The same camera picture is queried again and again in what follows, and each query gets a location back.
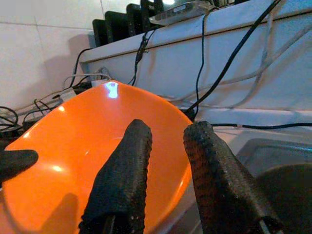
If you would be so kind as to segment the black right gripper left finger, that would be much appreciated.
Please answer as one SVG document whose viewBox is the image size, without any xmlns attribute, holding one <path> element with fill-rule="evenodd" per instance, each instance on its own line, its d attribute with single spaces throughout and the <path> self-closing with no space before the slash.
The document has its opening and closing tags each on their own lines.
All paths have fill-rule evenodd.
<svg viewBox="0 0 312 234">
<path fill-rule="evenodd" d="M 78 225 L 79 234 L 143 234 L 152 132 L 140 119 L 97 173 Z"/>
</svg>

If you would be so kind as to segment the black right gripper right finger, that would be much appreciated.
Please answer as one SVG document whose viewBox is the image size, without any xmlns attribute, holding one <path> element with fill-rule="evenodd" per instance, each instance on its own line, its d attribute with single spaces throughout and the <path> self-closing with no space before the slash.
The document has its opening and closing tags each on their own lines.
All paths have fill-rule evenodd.
<svg viewBox="0 0 312 234">
<path fill-rule="evenodd" d="M 184 130 L 203 234 L 284 234 L 256 179 L 206 121 Z"/>
</svg>

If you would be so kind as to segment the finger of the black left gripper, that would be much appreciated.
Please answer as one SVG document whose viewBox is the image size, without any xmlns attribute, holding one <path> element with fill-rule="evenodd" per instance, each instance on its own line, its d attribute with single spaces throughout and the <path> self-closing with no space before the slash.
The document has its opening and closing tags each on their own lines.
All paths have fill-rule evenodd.
<svg viewBox="0 0 312 234">
<path fill-rule="evenodd" d="M 34 150 L 0 151 L 0 183 L 29 169 L 38 158 L 38 153 Z"/>
</svg>

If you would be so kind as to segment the orange plastic bowl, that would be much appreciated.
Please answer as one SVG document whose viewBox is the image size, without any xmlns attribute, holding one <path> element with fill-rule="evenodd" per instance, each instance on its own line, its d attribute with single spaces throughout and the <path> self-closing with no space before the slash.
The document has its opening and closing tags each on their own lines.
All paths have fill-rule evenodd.
<svg viewBox="0 0 312 234">
<path fill-rule="evenodd" d="M 39 158 L 3 183 L 0 234 L 78 234 L 94 179 L 134 119 L 153 135 L 144 230 L 153 233 L 190 184 L 183 132 L 191 122 L 153 93 L 108 81 L 57 107 L 7 146 L 34 150 Z"/>
</svg>

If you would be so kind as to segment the stainless steel sink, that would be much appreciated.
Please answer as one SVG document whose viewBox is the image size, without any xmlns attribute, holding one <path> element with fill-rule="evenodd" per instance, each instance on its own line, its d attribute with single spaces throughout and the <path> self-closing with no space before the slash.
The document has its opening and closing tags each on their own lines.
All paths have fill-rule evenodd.
<svg viewBox="0 0 312 234">
<path fill-rule="evenodd" d="M 285 234 L 312 234 L 312 142 L 255 138 L 236 154 L 263 189 Z"/>
</svg>

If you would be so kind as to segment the black power adapter brick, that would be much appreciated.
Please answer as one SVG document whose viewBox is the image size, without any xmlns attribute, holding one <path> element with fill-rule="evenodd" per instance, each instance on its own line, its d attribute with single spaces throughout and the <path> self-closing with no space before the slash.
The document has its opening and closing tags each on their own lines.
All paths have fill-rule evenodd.
<svg viewBox="0 0 312 234">
<path fill-rule="evenodd" d="M 191 110 L 180 109 L 180 111 L 192 122 L 195 121 L 195 118 L 196 118 L 197 113 L 198 113 L 198 109 L 197 108 L 191 109 Z"/>
</svg>

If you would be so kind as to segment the black slatted rack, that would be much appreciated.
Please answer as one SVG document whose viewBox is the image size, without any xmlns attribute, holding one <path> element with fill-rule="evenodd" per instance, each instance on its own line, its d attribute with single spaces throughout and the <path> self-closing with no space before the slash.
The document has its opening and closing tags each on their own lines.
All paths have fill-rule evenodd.
<svg viewBox="0 0 312 234">
<path fill-rule="evenodd" d="M 164 11 L 163 0 L 140 0 L 130 3 L 126 12 L 107 11 L 105 19 L 92 21 L 95 45 L 101 47 L 115 41 L 147 33 L 160 26 L 150 22 L 150 17 Z"/>
</svg>

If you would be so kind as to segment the clear plastic case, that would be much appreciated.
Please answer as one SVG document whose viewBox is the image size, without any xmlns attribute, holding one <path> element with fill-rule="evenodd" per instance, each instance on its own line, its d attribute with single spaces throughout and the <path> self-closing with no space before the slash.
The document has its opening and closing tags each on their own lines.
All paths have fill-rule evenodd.
<svg viewBox="0 0 312 234">
<path fill-rule="evenodd" d="M 184 20 L 207 14 L 217 9 L 215 5 L 205 0 L 194 0 L 175 6 L 155 16 L 149 17 L 152 24 L 168 26 Z"/>
</svg>

